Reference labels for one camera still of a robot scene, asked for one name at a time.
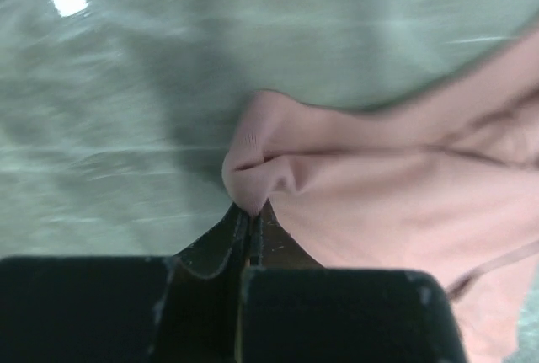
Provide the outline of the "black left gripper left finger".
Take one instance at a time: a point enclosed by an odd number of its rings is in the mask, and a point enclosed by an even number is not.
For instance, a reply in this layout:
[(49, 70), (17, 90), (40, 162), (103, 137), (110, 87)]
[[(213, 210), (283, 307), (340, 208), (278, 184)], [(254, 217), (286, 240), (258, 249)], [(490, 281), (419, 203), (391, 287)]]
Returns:
[(1, 261), (4, 362), (230, 362), (248, 216), (172, 256)]

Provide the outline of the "pink printed t-shirt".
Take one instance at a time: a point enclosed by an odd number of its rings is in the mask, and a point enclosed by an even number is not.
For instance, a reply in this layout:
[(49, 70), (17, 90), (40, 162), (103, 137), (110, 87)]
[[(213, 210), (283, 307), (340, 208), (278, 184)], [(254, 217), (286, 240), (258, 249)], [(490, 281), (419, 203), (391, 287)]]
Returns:
[(467, 358), (500, 362), (538, 263), (538, 33), (377, 113), (257, 93), (222, 179), (325, 267), (429, 272)]

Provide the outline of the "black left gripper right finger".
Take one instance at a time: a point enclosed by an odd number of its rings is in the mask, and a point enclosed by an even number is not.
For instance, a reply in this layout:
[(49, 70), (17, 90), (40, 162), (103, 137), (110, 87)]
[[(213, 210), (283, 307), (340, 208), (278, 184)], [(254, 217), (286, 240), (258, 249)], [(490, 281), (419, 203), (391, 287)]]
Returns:
[(417, 270), (325, 269), (270, 205), (242, 278), (245, 362), (463, 362), (449, 300)]

